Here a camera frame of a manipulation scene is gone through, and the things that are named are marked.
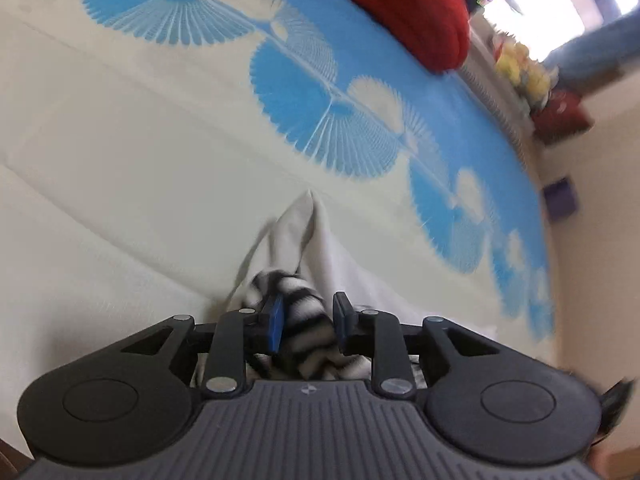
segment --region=white towel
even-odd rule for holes
[[[406,324],[421,325],[426,316],[441,314],[430,309],[428,290],[424,303],[414,306],[379,277],[360,267],[332,234],[327,212],[311,191],[298,197],[271,225],[247,259],[241,270],[244,278],[231,297],[229,310],[240,308],[256,274],[281,269],[309,282],[324,299],[329,316],[332,298],[338,291],[347,294],[356,310],[370,306],[392,313]],[[495,339],[495,326],[465,326]]]

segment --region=black and white striped fabric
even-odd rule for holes
[[[338,350],[334,324],[322,298],[309,283],[281,270],[260,272],[251,282],[242,307],[260,309],[268,297],[282,296],[284,329],[276,356],[248,354],[247,375],[263,379],[366,379],[371,363]]]

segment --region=red cushion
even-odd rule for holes
[[[545,144],[579,134],[593,126],[593,120],[580,105],[580,96],[567,90],[552,90],[549,101],[531,114],[535,135]]]
[[[469,51],[464,0],[353,0],[384,25],[425,68],[458,68]]]

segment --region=beige wall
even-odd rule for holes
[[[541,161],[542,180],[570,175],[580,201],[577,214],[552,227],[560,362],[607,388],[640,376],[640,104],[604,113],[621,90],[593,98],[590,106],[601,111],[596,126],[546,150]],[[616,450],[640,445],[640,392],[610,442]]]

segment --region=yellow stuffed toy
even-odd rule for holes
[[[529,58],[526,45],[509,36],[498,37],[495,52],[496,71],[509,80],[531,108],[544,108],[549,92],[558,81],[558,69],[547,71],[542,64]]]

